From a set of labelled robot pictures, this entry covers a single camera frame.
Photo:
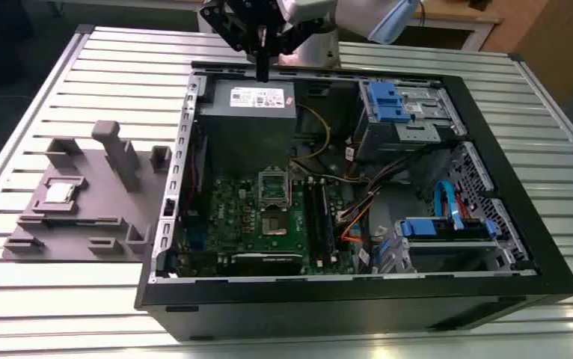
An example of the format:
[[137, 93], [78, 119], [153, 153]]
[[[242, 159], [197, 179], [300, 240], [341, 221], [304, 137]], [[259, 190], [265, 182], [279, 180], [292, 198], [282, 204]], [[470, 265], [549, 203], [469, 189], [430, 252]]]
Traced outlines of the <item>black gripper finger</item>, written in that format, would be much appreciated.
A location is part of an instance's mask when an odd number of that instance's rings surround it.
[[338, 32], [336, 24], [313, 19], [292, 25], [281, 32], [263, 30], [263, 82], [269, 81], [274, 64], [293, 67], [332, 68], [338, 66]]
[[205, 1], [199, 8], [199, 15], [211, 26], [215, 33], [237, 52], [247, 54], [247, 60], [255, 63], [255, 80], [263, 80], [263, 47], [261, 43], [261, 26], [227, 26], [227, 14], [230, 9], [225, 1]]

